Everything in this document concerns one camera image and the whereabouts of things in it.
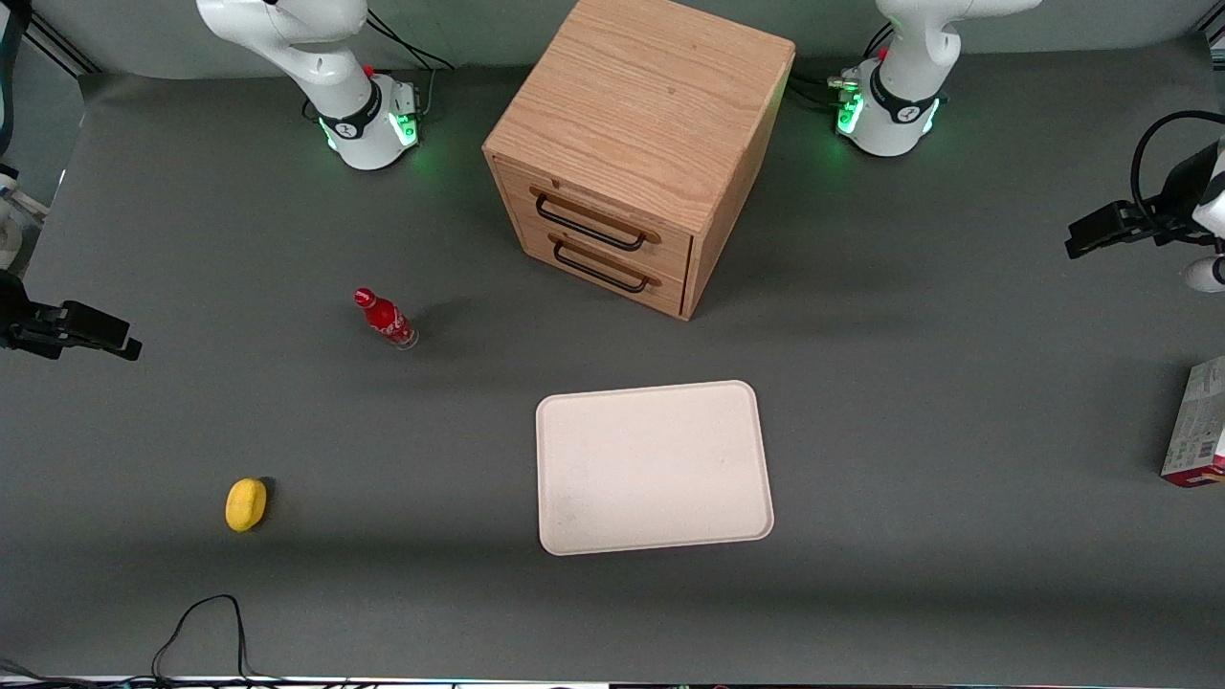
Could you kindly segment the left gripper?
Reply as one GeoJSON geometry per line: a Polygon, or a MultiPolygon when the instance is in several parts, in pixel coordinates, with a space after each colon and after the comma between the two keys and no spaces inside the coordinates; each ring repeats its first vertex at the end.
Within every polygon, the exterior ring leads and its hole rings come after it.
{"type": "Polygon", "coordinates": [[[1209,230],[1192,217],[1207,191],[1223,190],[1223,181],[1214,181],[1221,150],[1223,139],[1174,166],[1160,191],[1145,200],[1152,219],[1142,213],[1139,205],[1120,200],[1073,222],[1065,242],[1068,257],[1076,260],[1106,246],[1150,238],[1156,246],[1176,242],[1221,246],[1223,234],[1209,230]]]}

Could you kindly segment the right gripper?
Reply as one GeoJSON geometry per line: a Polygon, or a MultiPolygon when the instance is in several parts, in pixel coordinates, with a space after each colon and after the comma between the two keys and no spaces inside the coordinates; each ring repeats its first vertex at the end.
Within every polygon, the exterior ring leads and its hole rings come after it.
{"type": "Polygon", "coordinates": [[[1,345],[4,349],[24,349],[44,359],[58,359],[62,349],[100,349],[127,362],[138,359],[142,345],[127,336],[130,322],[92,308],[83,302],[61,304],[61,333],[56,311],[31,302],[22,280],[1,271],[1,345]]]}

